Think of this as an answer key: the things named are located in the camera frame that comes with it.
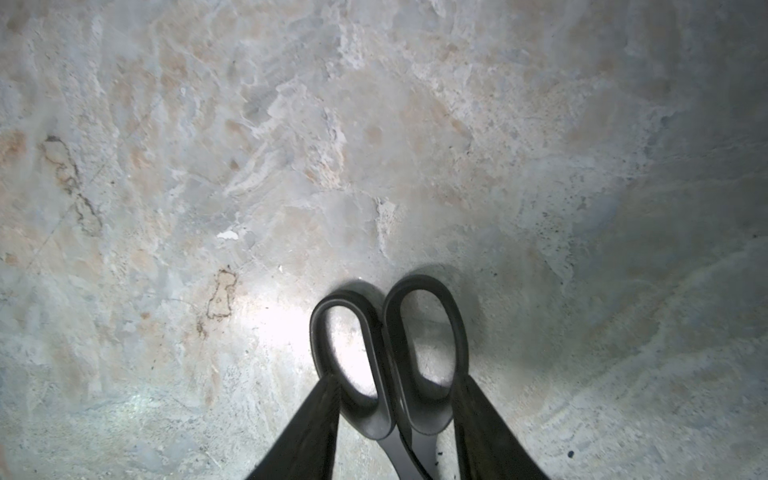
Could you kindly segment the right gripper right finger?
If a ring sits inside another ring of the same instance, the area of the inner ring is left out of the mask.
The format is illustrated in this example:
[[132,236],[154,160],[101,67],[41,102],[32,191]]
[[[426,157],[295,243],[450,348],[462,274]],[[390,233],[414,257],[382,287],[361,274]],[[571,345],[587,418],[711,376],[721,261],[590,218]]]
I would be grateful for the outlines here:
[[454,380],[451,404],[461,479],[548,479],[470,375]]

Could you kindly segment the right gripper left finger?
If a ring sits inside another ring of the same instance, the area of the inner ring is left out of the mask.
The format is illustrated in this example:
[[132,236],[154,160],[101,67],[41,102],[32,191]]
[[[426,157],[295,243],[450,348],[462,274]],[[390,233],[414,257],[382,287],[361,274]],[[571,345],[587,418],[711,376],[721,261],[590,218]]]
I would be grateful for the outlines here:
[[340,385],[325,375],[246,479],[331,479],[339,417]]

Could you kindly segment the large black scissors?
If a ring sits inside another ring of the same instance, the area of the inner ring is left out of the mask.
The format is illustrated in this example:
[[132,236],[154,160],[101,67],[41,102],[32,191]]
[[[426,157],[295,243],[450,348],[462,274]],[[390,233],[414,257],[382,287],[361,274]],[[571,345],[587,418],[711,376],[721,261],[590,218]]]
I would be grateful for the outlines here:
[[[422,290],[442,305],[454,339],[452,378],[466,374],[469,347],[460,310],[448,288],[424,274],[409,275],[385,297],[379,314],[361,293],[338,289],[318,302],[310,317],[310,344],[319,377],[335,374],[341,385],[341,414],[362,436],[384,450],[401,479],[435,479],[438,476],[437,436],[453,419],[452,387],[438,395],[419,386],[417,364],[412,360],[401,305],[407,295]],[[334,307],[351,311],[361,327],[367,363],[376,396],[370,398],[344,377],[340,357],[332,350],[326,330],[326,313]]]

